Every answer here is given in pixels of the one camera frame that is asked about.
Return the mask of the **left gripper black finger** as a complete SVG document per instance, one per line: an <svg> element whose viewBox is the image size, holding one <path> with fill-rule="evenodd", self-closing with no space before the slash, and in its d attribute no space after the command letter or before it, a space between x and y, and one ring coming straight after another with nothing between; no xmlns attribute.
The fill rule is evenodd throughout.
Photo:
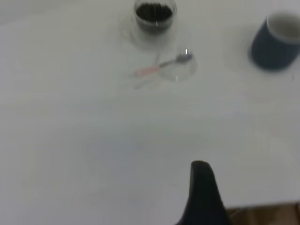
<svg viewBox="0 0 300 225"><path fill-rule="evenodd" d="M189 195L179 225L230 225L214 172L204 161L191 163Z"/></svg>

